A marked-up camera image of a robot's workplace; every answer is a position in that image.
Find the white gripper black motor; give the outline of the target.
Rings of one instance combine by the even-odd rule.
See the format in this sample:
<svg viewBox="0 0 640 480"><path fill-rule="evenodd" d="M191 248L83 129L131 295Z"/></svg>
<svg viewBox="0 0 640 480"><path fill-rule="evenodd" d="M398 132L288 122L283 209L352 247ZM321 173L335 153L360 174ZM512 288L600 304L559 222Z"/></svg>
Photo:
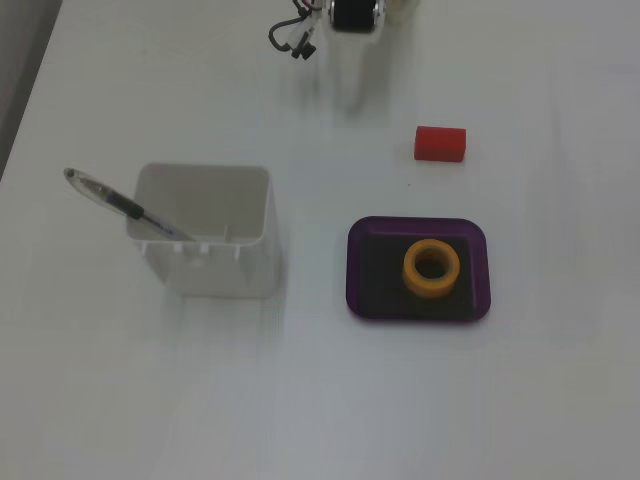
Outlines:
<svg viewBox="0 0 640 480"><path fill-rule="evenodd" d="M374 48L371 35L383 23L383 0L331 0L327 14L334 31L329 35L336 109L346 118L359 118L365 110L365 70Z"/></svg>

